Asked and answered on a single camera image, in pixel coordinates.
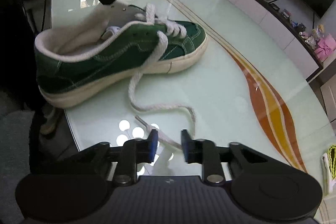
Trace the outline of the white shoelace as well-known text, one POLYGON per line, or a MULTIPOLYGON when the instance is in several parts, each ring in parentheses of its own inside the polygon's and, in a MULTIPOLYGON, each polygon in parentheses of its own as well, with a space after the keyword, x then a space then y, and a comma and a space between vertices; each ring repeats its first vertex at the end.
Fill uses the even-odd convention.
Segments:
POLYGON ((160 58, 164 55, 168 47, 168 37, 171 35, 173 37, 179 36, 184 38, 187 35, 186 28, 176 22, 168 20, 166 18, 156 17, 156 7, 152 4, 147 4, 144 14, 136 14, 135 17, 138 20, 144 21, 147 25, 153 26, 154 24, 160 24, 166 27, 166 32, 157 31, 156 35, 158 38, 158 43, 155 46, 153 52, 145 60, 145 62, 135 71, 132 75, 128 87, 128 98, 130 100, 130 105, 138 112, 149 112, 158 110, 175 110, 175 109, 186 109, 190 116, 193 124, 196 124, 196 114, 195 110, 191 106, 177 104, 153 104, 153 105, 139 105, 135 98, 135 89, 146 73, 167 73, 172 67, 172 63, 164 63, 160 61, 160 58))

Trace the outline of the green canvas sneaker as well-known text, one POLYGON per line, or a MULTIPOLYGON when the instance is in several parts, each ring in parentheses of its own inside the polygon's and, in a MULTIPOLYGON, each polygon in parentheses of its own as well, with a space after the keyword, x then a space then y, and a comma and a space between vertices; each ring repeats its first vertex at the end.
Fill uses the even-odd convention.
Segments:
MULTIPOLYGON (((145 9, 121 2, 98 5, 78 23, 38 34, 35 57, 42 96, 51 105, 66 109, 113 83, 131 78, 157 45, 157 31, 166 32, 163 25, 150 26, 135 17, 144 14, 145 9)), ((167 50, 160 58, 172 63, 168 74, 193 66, 207 47, 206 32, 199 24, 173 22, 184 26, 187 35, 168 37, 167 50)))

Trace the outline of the yellow white folded cloth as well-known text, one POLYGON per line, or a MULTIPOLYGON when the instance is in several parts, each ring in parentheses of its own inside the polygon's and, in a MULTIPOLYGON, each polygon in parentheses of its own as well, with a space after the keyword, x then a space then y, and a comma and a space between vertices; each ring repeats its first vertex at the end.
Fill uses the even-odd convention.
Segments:
POLYGON ((332 194, 335 187, 335 145, 322 155, 323 179, 326 194, 332 194))

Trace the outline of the white TV cabinet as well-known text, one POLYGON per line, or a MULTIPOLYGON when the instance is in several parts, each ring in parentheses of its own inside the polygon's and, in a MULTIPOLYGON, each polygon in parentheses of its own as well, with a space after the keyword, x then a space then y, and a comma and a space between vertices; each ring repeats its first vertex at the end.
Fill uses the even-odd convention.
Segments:
POLYGON ((273 41, 286 53, 299 69, 303 77, 310 82, 323 65, 310 46, 298 32, 274 10, 265 0, 228 0, 244 14, 249 16, 273 41))

